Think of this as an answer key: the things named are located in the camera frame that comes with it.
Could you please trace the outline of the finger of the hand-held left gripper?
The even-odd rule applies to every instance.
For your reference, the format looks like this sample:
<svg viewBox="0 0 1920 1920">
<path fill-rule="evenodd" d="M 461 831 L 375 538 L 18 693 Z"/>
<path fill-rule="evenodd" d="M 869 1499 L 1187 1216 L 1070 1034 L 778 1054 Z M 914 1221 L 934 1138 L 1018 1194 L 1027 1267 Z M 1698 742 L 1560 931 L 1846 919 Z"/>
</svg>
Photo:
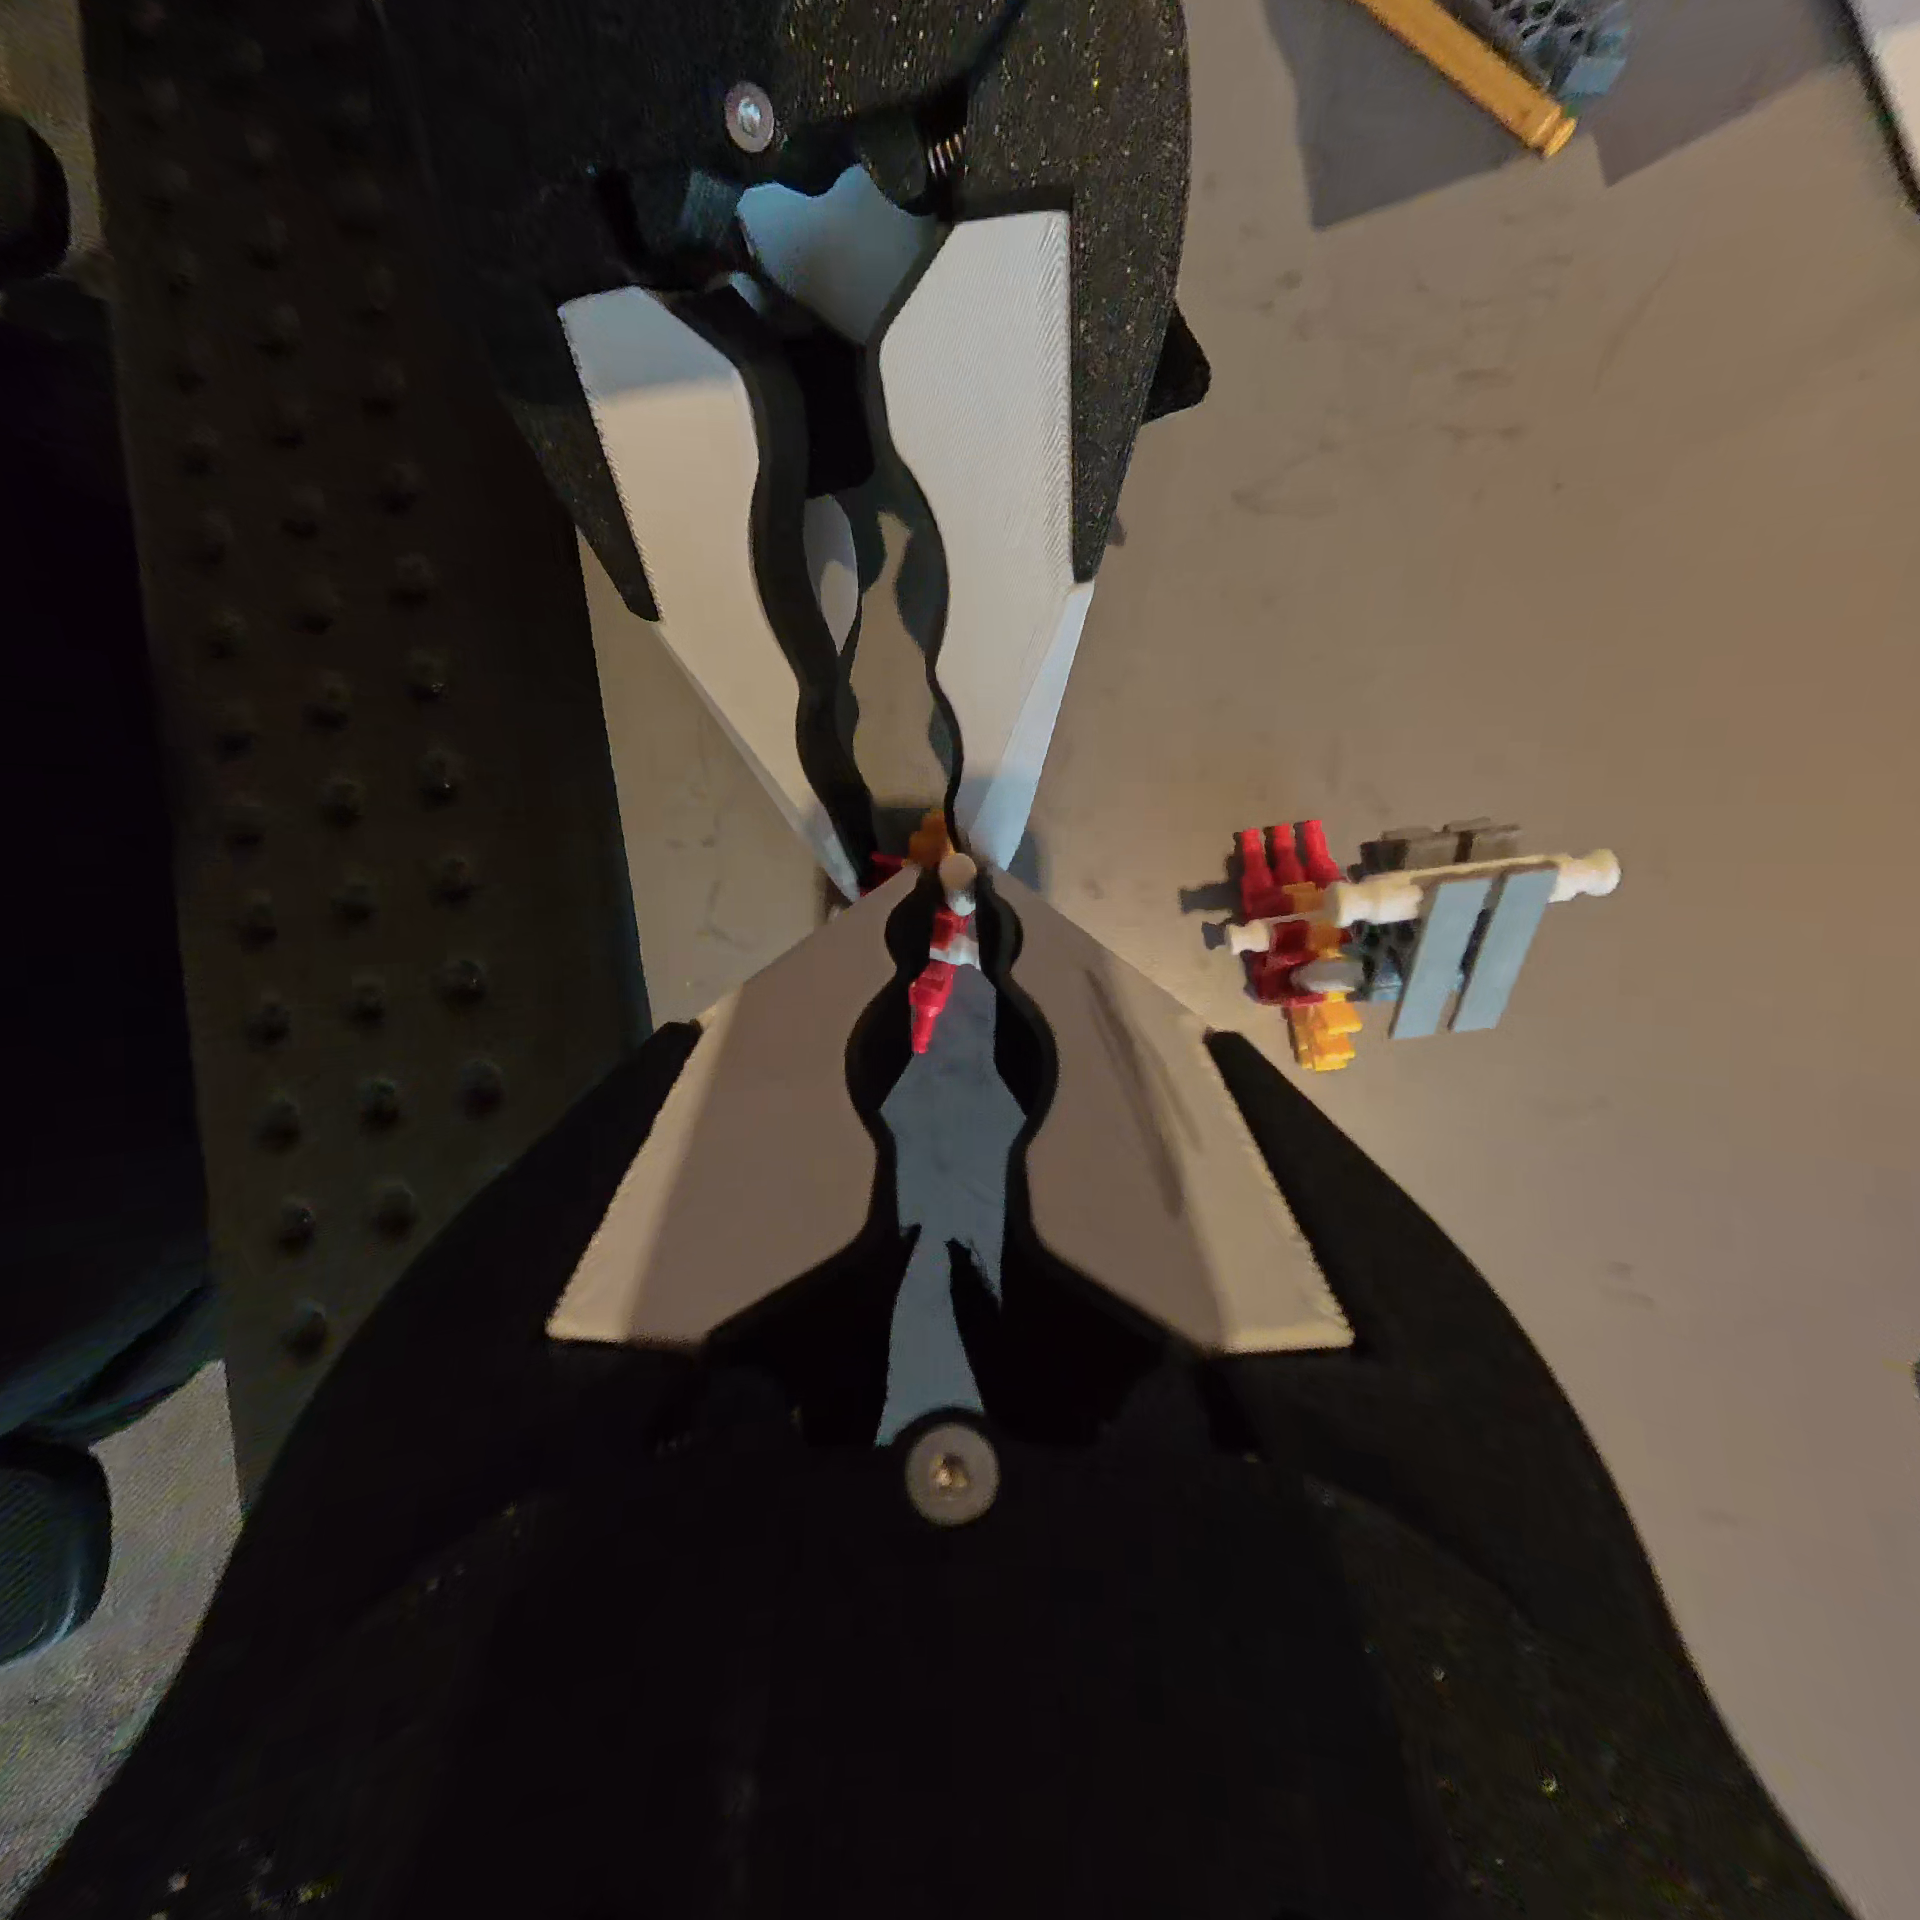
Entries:
<svg viewBox="0 0 1920 1920">
<path fill-rule="evenodd" d="M 959 221 L 873 336 L 881 434 L 944 559 L 933 682 L 951 826 L 1005 871 L 1034 805 L 1093 582 L 1072 563 L 1072 224 Z"/>
<path fill-rule="evenodd" d="M 733 292 L 625 285 L 560 324 L 654 606 L 654 629 L 827 883 L 861 893 L 873 799 L 842 731 L 856 542 L 809 496 L 803 402 Z"/>
</svg>

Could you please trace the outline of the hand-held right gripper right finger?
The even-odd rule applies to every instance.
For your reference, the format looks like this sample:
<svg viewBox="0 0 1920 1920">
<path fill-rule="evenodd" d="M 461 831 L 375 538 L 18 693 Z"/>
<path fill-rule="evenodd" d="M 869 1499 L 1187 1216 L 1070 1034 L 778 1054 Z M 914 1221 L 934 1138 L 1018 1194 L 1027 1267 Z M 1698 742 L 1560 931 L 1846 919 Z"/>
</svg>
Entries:
<svg viewBox="0 0 1920 1920">
<path fill-rule="evenodd" d="M 992 877 L 1032 1018 L 1024 1190 L 1040 1248 L 1200 1354 L 1337 1354 L 1352 1325 L 1187 1006 L 1011 876 Z"/>
</svg>

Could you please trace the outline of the long yellow toy rod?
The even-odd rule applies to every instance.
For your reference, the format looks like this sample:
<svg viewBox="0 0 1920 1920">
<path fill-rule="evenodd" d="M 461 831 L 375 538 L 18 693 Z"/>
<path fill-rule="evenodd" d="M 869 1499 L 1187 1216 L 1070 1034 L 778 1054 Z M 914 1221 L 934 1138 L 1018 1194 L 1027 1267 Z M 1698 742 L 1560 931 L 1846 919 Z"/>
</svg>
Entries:
<svg viewBox="0 0 1920 1920">
<path fill-rule="evenodd" d="M 1543 159 L 1560 154 L 1574 114 L 1440 2 L 1357 2 L 1377 27 Z"/>
</svg>

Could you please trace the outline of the small red toy assembly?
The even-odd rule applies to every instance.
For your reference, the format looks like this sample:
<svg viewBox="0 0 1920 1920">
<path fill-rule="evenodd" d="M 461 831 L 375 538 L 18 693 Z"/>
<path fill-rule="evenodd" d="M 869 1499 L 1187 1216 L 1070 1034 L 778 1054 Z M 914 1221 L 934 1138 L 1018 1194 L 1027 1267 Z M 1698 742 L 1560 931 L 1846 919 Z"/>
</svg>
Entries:
<svg viewBox="0 0 1920 1920">
<path fill-rule="evenodd" d="M 1322 915 L 1344 883 L 1317 820 L 1240 830 L 1232 859 L 1238 912 L 1227 946 L 1247 994 L 1280 1011 L 1290 1058 L 1307 1071 L 1352 1066 L 1366 967 L 1349 931 Z"/>
</svg>

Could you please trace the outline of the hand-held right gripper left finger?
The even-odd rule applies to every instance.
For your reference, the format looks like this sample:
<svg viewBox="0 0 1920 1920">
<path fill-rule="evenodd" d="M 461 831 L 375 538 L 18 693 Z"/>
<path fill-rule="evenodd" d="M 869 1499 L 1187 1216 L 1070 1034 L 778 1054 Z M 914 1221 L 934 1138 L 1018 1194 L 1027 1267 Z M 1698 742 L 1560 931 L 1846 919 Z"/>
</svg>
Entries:
<svg viewBox="0 0 1920 1920">
<path fill-rule="evenodd" d="M 544 1331 L 697 1347 L 839 1254 L 869 1221 L 878 1144 L 848 1084 L 856 1021 L 895 980 L 901 871 L 698 1014 L 698 1037 Z"/>
</svg>

